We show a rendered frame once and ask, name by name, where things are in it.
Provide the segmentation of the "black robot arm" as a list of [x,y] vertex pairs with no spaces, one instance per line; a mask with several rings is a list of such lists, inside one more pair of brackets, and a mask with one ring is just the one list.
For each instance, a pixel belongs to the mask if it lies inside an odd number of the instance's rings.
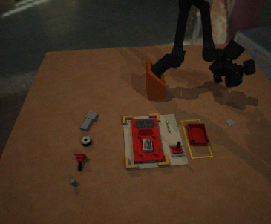
[[[161,74],[169,68],[179,68],[184,61],[185,50],[183,50],[183,41],[186,33],[186,23],[191,5],[200,10],[201,24],[203,28],[203,51],[202,57],[206,62],[214,61],[209,69],[212,73],[219,70],[221,73],[231,69],[230,61],[236,60],[244,51],[244,47],[233,39],[223,48],[215,48],[212,39],[212,22],[210,19],[210,4],[205,0],[179,0],[178,23],[174,39],[174,46],[170,54],[166,54],[160,61],[154,65],[151,63],[151,71],[161,79]],[[229,61],[229,60],[230,61]],[[227,88],[239,86],[242,82],[240,73],[233,70],[233,73],[226,74],[225,86]]]

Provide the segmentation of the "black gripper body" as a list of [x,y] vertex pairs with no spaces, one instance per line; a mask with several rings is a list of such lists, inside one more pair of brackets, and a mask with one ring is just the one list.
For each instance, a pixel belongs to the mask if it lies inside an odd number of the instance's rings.
[[241,67],[241,65],[237,65],[236,63],[233,64],[232,61],[230,61],[230,63],[232,67],[227,72],[221,73],[219,70],[217,70],[215,73],[213,73],[213,80],[215,83],[223,82],[222,76],[233,73],[233,70],[239,72],[240,74],[244,73],[246,76],[256,72],[255,61],[253,59],[243,61],[243,67]]

